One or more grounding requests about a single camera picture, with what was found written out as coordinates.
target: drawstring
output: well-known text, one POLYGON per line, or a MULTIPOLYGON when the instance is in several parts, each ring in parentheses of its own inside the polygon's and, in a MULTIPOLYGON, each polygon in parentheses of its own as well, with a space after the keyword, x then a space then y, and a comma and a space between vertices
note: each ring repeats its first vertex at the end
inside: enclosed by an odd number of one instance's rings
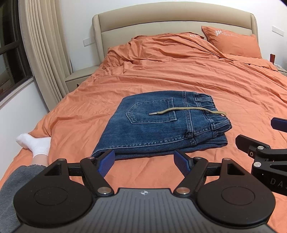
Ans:
POLYGON ((159 111, 159 112, 151 112, 151 113, 149 113, 149 115, 160 115, 160 114, 164 114, 166 112, 175 111, 175 110, 202 110, 202 111, 207 111, 207 112, 210 112, 210 113, 213 113, 213 114, 226 116, 226 112, 223 112, 223 111, 211 111, 211 110, 209 110, 207 108, 201 108, 201 107, 173 107, 173 108, 168 108, 166 110, 159 111))

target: foot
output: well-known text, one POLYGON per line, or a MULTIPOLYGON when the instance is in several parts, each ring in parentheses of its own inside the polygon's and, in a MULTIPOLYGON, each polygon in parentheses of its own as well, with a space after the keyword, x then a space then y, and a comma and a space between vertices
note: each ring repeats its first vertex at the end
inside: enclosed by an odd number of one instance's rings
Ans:
POLYGON ((39 154, 49 154, 51 137, 34 138, 30 134, 23 133, 16 138, 16 142, 21 147, 32 151, 33 157, 35 157, 39 154))

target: orange bedsheet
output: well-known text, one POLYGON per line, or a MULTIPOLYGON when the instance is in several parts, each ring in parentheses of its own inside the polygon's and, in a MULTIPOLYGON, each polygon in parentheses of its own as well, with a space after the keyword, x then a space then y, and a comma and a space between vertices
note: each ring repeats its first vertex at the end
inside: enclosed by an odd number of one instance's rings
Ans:
MULTIPOLYGON (((227 113, 233 128, 226 133, 227 146, 189 155, 210 162, 230 157, 250 171, 253 160, 234 143, 238 134, 272 148, 287 148, 287 134, 270 126, 272 117, 287 118, 287 78, 273 70, 275 67, 266 60, 222 54, 209 42, 189 34, 139 36, 109 49, 100 68, 30 134, 52 137, 50 163, 58 158, 79 162, 91 155, 123 97, 161 90, 201 92, 213 96, 216 107, 227 113)), ((29 165, 31 158, 31 152, 22 149, 0 187, 17 167, 29 165)), ((72 179, 81 182, 79 177, 72 179)), ((173 190, 183 175, 174 165, 173 156, 167 155, 116 161, 105 179, 115 191, 118 187, 173 190)), ((275 197, 276 208, 269 225, 280 233, 287 232, 287 197, 275 197)))

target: light switch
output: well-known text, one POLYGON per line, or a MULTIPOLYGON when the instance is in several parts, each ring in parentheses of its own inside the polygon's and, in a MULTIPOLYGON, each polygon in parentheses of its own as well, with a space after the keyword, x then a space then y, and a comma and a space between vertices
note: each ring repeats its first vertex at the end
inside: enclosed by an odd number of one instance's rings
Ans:
POLYGON ((90 44, 95 43, 95 38, 94 37, 89 37, 87 39, 84 39, 83 43, 84 43, 84 47, 86 47, 86 46, 88 46, 90 44))
POLYGON ((279 34, 279 35, 281 35, 281 36, 284 36, 284 31, 280 30, 277 27, 272 26, 272 31, 277 33, 277 34, 279 34))

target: upholstered headboard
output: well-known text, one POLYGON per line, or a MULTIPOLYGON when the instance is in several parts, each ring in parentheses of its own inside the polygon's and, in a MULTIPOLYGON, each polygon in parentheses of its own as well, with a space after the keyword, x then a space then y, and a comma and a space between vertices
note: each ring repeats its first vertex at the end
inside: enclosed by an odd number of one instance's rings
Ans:
POLYGON ((198 2, 158 2, 107 11, 92 19, 100 61, 108 48, 127 43, 138 35, 194 32, 213 26, 243 35, 255 34, 253 14, 238 9, 198 2))

